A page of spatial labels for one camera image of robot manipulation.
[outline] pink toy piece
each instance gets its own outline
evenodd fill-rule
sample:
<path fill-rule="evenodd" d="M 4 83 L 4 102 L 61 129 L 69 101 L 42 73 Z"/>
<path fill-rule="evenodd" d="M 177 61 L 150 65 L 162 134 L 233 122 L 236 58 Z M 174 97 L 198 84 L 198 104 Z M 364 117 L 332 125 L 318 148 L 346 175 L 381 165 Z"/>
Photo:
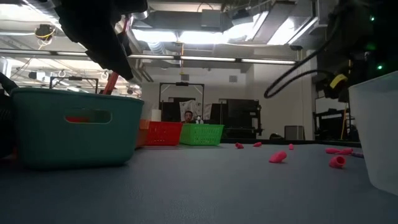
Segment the pink toy piece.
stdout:
<path fill-rule="evenodd" d="M 336 149 L 336 148 L 326 148 L 325 151 L 327 154 L 335 154 L 335 153 L 341 152 L 341 150 Z"/>
<path fill-rule="evenodd" d="M 351 153 L 353 153 L 352 148 L 345 148 L 345 149 L 341 150 L 338 154 L 339 155 L 351 155 Z"/>
<path fill-rule="evenodd" d="M 244 147 L 243 147 L 243 145 L 241 144 L 241 143 L 235 143 L 235 147 L 237 148 L 237 149 L 243 149 Z"/>
<path fill-rule="evenodd" d="M 287 157 L 286 152 L 280 151 L 271 156 L 269 162 L 282 162 Z"/>
<path fill-rule="evenodd" d="M 346 164 L 346 159 L 343 156 L 335 156 L 329 162 L 330 167 L 337 169 L 343 168 L 344 164 Z"/>

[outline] person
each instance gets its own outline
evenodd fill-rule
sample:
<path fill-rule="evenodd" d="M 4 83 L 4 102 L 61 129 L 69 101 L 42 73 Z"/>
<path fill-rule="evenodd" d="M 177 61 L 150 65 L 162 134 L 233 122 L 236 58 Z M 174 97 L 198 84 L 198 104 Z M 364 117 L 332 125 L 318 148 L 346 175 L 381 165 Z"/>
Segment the person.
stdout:
<path fill-rule="evenodd" d="M 192 111 L 186 111 L 184 114 L 184 117 L 185 117 L 184 123 L 187 123 L 187 124 L 191 123 L 192 117 L 193 117 Z"/>

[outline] gray table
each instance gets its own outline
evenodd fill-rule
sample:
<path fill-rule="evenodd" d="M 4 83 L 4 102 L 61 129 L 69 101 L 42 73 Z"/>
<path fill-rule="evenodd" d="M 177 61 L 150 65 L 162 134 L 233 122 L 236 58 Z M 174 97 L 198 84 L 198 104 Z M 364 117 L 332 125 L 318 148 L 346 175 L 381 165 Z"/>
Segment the gray table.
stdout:
<path fill-rule="evenodd" d="M 328 166 L 324 145 L 143 149 L 123 167 L 0 169 L 0 223 L 398 223 L 398 197 L 363 159 Z"/>

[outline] ceiling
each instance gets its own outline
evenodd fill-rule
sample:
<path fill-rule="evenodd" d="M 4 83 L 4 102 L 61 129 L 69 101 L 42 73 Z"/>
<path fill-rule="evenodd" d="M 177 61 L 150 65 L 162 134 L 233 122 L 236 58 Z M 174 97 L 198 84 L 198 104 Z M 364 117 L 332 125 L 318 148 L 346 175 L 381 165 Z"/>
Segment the ceiling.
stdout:
<path fill-rule="evenodd" d="M 201 16 L 201 12 L 204 9 L 214 10 L 230 10 L 234 8 L 239 8 L 238 5 L 244 7 L 255 6 L 262 1 L 225 1 L 225 0 L 209 0 L 207 3 L 200 3 L 197 0 L 148 0 L 151 13 L 149 14 L 149 19 L 152 22 L 157 22 L 155 15 L 165 14 L 176 16 L 174 20 L 170 19 L 168 22 L 170 24 L 177 24 L 184 21 L 184 15 L 195 15 Z M 304 21 L 306 18 L 310 18 L 312 13 L 312 5 L 310 0 L 298 0 L 296 5 L 291 10 L 289 18 L 294 21 Z M 142 24 L 140 21 L 136 21 L 133 24 L 133 29 L 135 24 Z M 81 45 L 72 42 L 65 36 L 65 34 L 57 29 L 54 38 L 48 45 L 40 46 L 42 43 L 38 41 L 33 31 L 38 28 L 40 24 L 50 24 L 52 25 L 50 19 L 32 10 L 29 6 L 25 5 L 13 5 L 13 4 L 0 4 L 0 48 L 2 49 L 24 49 L 24 50 L 53 50 L 53 51 L 72 51 L 72 52 L 84 52 L 85 48 Z M 294 44 L 299 44 L 306 49 L 315 48 L 322 40 L 322 32 L 317 32 L 317 35 L 310 35 L 311 29 L 306 31 L 301 38 L 299 38 Z M 129 39 L 131 41 L 131 46 L 135 53 L 150 53 L 150 48 L 148 44 L 144 41 L 139 41 L 136 39 L 134 34 L 129 31 Z M 267 43 L 261 40 L 249 40 L 244 41 L 233 41 L 223 44 L 184 44 L 183 54 L 184 55 L 195 55 L 195 56 L 210 56 L 210 57 L 238 57 L 238 58 L 274 58 L 274 59 L 285 59 L 285 60 L 296 60 L 296 53 L 292 51 L 289 46 L 281 45 L 266 45 Z M 168 53 L 179 54 L 182 51 L 181 45 L 176 45 L 171 42 L 163 43 L 165 49 Z M 100 88 L 104 88 L 106 84 L 106 79 L 104 79 L 106 71 L 102 69 L 98 64 L 90 60 L 65 60 L 59 58 L 32 58 L 21 57 L 20 55 L 6 55 L 6 58 L 13 64 L 12 73 L 17 73 L 17 82 L 21 85 L 48 85 L 46 82 L 32 80 L 27 76 L 29 71 L 46 71 L 52 72 L 53 75 L 58 74 L 60 71 L 64 71 L 69 75 L 98 78 Z M 133 59 L 130 59 L 132 65 L 136 64 Z M 144 65 L 146 67 L 160 67 L 163 69 L 179 67 L 179 63 L 170 63 L 163 60 L 144 60 Z M 198 62 L 198 61 L 188 61 L 184 62 L 184 67 L 192 68 L 235 68 L 240 69 L 241 72 L 246 72 L 250 64 L 242 63 L 223 63 L 223 62 Z M 23 67 L 24 72 L 18 71 L 18 68 Z M 73 81 L 66 81 L 69 84 L 80 85 L 81 89 L 85 91 L 93 91 L 90 84 L 84 82 L 79 84 Z M 122 94 L 127 94 L 128 82 L 120 78 L 118 81 L 118 87 Z M 134 95 L 139 95 L 141 92 L 139 90 L 135 91 Z"/>

